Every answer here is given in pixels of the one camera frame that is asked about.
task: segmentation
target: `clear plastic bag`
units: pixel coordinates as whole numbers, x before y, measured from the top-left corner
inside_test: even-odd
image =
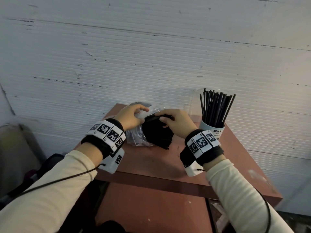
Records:
[[[158,103],[150,104],[150,103],[144,103],[144,102],[135,102],[132,104],[142,104],[149,108],[149,112],[140,111],[138,114],[136,114],[135,117],[137,118],[145,118],[148,115],[160,112],[161,110],[169,109],[169,106],[158,104]],[[142,125],[139,125],[138,127],[132,130],[126,131],[126,140],[128,144],[131,144],[134,146],[153,146],[154,145],[147,141],[144,133],[142,132]]]

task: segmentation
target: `cream long-sleeve shirt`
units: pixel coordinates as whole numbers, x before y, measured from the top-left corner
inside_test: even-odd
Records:
[[[94,168],[79,151],[68,153],[30,188]],[[0,211],[1,233],[57,232],[81,192],[97,171],[61,181],[25,194]],[[268,222],[265,202],[229,160],[223,160],[206,173],[236,232],[264,233]],[[293,232],[270,206],[270,233]]]

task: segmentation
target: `reddish-brown table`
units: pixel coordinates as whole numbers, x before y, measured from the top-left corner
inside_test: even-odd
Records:
[[[116,104],[105,117],[116,115],[123,107],[125,105]],[[223,131],[220,143],[224,155],[262,193],[271,206],[276,206],[282,200],[281,194],[272,185],[250,176],[248,170],[254,170],[268,180],[228,126]],[[122,148],[125,155],[117,171],[110,174],[98,170],[96,179],[217,200],[217,195],[204,177],[205,173],[195,177],[186,175],[179,159],[179,154],[184,147],[184,140],[177,136],[173,137],[169,150],[157,146],[134,147],[124,144]]]

